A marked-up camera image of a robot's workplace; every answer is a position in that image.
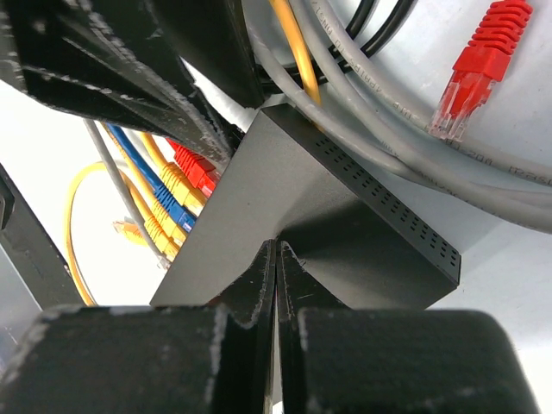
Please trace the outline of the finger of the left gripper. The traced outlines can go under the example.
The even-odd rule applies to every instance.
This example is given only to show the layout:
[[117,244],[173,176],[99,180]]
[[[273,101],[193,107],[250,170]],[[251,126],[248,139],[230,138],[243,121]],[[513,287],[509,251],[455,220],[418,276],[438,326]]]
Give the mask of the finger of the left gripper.
[[150,1],[2,2],[1,79],[51,109],[172,138],[214,164],[239,144]]
[[177,53],[244,108],[257,108],[264,93],[241,1],[152,2],[154,16]]

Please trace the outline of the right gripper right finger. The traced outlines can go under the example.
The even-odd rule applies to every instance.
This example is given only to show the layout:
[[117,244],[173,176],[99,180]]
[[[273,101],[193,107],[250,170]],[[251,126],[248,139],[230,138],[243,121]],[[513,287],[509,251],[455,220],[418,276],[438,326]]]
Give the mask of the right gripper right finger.
[[511,341],[475,310],[354,310],[278,246],[286,413],[535,413]]

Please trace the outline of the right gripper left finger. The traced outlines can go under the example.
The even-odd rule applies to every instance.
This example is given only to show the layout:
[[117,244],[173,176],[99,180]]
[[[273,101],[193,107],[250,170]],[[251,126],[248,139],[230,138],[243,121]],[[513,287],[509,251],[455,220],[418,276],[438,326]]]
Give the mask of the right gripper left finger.
[[276,243],[201,306],[43,311],[1,379],[4,413],[268,413]]

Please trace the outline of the black network switch box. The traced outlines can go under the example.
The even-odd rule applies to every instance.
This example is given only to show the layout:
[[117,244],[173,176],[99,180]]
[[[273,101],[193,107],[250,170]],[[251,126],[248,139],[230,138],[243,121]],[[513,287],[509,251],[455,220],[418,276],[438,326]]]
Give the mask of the black network switch box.
[[461,255],[296,110],[262,110],[153,303],[202,304],[269,239],[347,306],[425,309],[460,283]]

